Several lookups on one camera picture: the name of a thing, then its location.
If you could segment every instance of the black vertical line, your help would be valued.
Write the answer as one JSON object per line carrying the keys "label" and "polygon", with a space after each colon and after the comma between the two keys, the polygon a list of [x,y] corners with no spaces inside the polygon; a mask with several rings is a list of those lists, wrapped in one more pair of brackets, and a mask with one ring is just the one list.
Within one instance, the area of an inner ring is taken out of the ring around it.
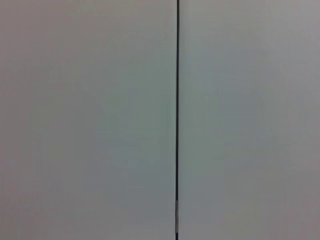
{"label": "black vertical line", "polygon": [[176,75],[175,75],[175,240],[178,240],[179,202],[179,55],[180,55],[180,0],[176,0]]}

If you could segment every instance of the gray wall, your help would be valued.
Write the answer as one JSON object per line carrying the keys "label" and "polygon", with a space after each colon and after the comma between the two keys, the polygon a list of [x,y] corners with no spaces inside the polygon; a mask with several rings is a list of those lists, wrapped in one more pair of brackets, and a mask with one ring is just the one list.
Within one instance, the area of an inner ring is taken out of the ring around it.
{"label": "gray wall", "polygon": [[173,239],[175,9],[0,1],[0,239]]}
{"label": "gray wall", "polygon": [[319,239],[319,9],[181,2],[182,240]]}

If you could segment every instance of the white wall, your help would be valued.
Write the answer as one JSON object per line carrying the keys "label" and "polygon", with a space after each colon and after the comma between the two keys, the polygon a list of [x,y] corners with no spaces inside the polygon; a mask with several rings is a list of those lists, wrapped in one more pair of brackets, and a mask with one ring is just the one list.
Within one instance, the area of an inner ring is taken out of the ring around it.
{"label": "white wall", "polygon": [[319,9],[181,2],[181,240],[319,239]]}
{"label": "white wall", "polygon": [[0,239],[169,240],[176,5],[0,1]]}

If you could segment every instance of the white surface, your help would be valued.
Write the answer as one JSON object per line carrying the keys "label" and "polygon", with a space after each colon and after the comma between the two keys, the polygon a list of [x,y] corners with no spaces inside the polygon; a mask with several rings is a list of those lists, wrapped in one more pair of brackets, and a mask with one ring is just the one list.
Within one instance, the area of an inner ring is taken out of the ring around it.
{"label": "white surface", "polygon": [[318,240],[320,3],[181,2],[181,240]]}
{"label": "white surface", "polygon": [[169,240],[172,0],[0,1],[0,239]]}

